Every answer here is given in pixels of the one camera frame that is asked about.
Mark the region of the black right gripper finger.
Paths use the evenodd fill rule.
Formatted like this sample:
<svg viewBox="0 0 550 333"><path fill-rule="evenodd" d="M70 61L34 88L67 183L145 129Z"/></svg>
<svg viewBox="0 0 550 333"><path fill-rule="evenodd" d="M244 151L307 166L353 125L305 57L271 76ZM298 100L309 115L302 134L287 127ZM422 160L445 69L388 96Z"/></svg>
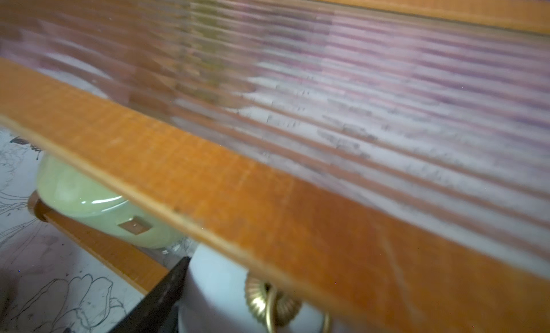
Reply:
<svg viewBox="0 0 550 333"><path fill-rule="evenodd" d="M178 301L189 264L190 257L182 258L110 333L178 332Z"/></svg>

